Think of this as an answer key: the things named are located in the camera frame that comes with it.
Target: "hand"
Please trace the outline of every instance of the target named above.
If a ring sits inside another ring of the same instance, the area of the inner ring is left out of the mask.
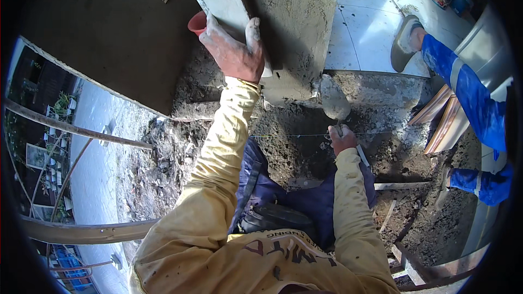
[[[329,135],[330,139],[332,140],[330,146],[334,149],[334,154],[336,156],[338,156],[339,153],[343,150],[348,148],[355,148],[358,145],[356,135],[354,135],[354,132],[351,131],[347,125],[341,124],[341,129],[343,133],[342,137],[339,136],[336,127],[329,126]]]
[[[258,84],[265,67],[259,25],[258,17],[247,23],[245,45],[228,35],[216,18],[209,14],[207,30],[200,34],[199,39],[226,76]]]

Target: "worker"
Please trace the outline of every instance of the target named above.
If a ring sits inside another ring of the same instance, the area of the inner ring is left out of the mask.
[[[418,17],[409,15],[403,20],[392,46],[392,67],[402,72],[418,51],[421,51],[423,61],[428,67],[440,75],[454,91],[480,142],[493,148],[494,154],[507,151],[507,103],[491,99],[490,91],[481,83],[476,73],[452,50],[428,34]],[[495,206],[508,198],[512,175],[513,167],[510,162],[496,174],[448,167],[444,170],[443,191],[448,191],[451,187],[460,188],[474,193],[481,202]]]
[[[368,208],[356,137],[330,128],[336,154],[335,257],[296,229],[230,234],[247,122],[260,96],[259,18],[232,39],[209,14],[199,39],[227,86],[177,206],[148,232],[130,266],[134,293],[399,293]],[[301,217],[290,220],[301,225]]]

